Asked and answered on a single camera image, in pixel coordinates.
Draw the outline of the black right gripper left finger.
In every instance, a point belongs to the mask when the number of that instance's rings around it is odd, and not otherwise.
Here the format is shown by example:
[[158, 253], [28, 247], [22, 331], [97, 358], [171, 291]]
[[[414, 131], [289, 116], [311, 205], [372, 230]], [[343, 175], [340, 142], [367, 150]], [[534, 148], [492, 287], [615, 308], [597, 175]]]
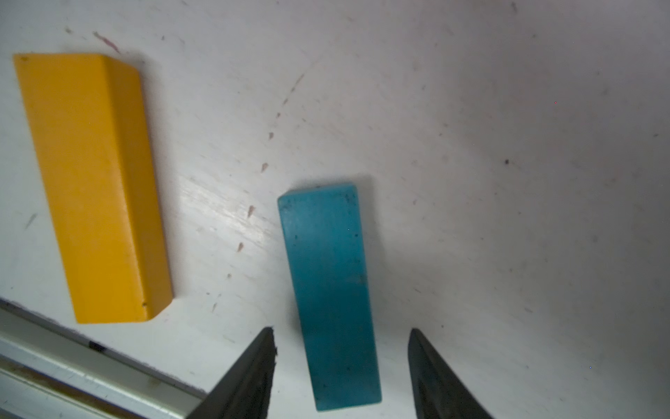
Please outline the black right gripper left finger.
[[267, 326], [188, 417], [267, 418], [276, 358], [274, 332]]

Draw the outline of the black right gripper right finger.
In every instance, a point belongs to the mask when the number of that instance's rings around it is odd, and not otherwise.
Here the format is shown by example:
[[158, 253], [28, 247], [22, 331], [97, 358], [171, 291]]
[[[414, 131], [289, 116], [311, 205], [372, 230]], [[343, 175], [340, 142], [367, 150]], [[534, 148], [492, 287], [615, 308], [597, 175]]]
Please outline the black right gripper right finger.
[[408, 341], [408, 364], [419, 419], [492, 419], [418, 328]]

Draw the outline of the blue rectangular block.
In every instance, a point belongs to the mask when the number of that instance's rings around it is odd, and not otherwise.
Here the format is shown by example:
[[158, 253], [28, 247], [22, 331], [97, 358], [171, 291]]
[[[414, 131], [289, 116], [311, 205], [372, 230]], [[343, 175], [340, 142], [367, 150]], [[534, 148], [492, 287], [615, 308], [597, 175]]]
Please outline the blue rectangular block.
[[317, 411], [379, 403], [356, 186], [293, 190], [277, 206]]

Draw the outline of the yellow rectangular block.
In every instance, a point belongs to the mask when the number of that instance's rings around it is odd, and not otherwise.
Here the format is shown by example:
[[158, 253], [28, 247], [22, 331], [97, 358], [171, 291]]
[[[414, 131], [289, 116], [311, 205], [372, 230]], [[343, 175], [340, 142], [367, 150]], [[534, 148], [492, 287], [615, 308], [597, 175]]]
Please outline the yellow rectangular block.
[[173, 290], [139, 71], [93, 53], [13, 61], [76, 321], [153, 319]]

